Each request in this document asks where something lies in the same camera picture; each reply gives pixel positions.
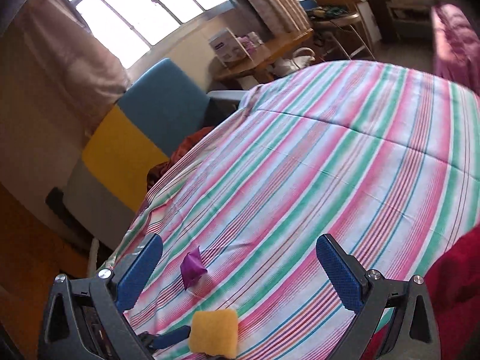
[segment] wooden desk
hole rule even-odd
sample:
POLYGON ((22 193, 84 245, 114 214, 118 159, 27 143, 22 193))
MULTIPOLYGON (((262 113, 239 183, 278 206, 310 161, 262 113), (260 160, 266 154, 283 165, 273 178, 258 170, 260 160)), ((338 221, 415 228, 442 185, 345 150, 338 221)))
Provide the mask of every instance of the wooden desk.
POLYGON ((269 40, 257 47, 250 58, 233 67, 225 67, 214 76, 216 81, 228 81, 240 77, 253 76, 259 83, 265 84, 274 80, 274 77, 266 70, 286 52, 294 49, 314 33, 310 29, 303 32, 288 33, 269 40))

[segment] bolt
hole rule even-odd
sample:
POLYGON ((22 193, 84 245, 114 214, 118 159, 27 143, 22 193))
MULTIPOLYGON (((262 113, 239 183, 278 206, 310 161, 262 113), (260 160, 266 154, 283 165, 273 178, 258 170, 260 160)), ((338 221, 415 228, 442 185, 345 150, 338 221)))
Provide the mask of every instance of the bolt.
POLYGON ((376 269, 370 269, 368 272, 368 277, 372 280, 378 280, 382 277, 382 274, 378 272, 376 269))
POLYGON ((112 274, 112 271, 110 269, 102 269, 100 272, 98 272, 98 277, 101 279, 108 279, 112 274))
POLYGON ((413 281, 417 284, 423 284, 423 277, 421 277, 419 274, 413 275, 413 281))
POLYGON ((66 278, 67 278, 66 275, 64 275, 64 274, 59 274, 59 275, 55 276, 55 282, 56 282, 56 283, 63 283, 66 278))

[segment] red blanket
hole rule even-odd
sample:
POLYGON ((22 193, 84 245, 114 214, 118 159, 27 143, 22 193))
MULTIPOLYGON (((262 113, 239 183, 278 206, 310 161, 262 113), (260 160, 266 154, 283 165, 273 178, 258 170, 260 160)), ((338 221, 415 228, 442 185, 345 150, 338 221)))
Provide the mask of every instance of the red blanket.
MULTIPOLYGON (((431 266, 425 282, 438 323, 442 360, 454 360, 480 321, 480 224, 431 266)), ((363 360, 375 357, 385 330, 373 336, 363 360)))

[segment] bed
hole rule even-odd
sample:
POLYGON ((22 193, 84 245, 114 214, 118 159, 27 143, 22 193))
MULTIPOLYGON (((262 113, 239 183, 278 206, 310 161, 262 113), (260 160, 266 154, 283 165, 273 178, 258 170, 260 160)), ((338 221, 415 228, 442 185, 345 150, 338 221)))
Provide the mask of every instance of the bed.
MULTIPOLYGON (((436 76, 338 61, 253 88, 148 192, 116 264, 158 233, 136 333, 236 309, 238 359, 323 359, 349 324, 315 256, 330 233, 387 278, 423 275, 479 211, 479 99, 436 76), (208 274, 184 290, 200 247, 208 274)), ((156 359, 203 359, 187 342, 156 359)))

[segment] purple packet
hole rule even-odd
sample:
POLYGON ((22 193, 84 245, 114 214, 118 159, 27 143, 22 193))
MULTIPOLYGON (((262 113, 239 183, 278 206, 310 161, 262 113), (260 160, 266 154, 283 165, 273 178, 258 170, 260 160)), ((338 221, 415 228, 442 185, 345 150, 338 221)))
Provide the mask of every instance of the purple packet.
POLYGON ((200 280, 200 277, 207 273, 207 269, 202 263, 200 257, 200 247, 188 252, 180 264, 181 279, 185 289, 194 286, 200 280))

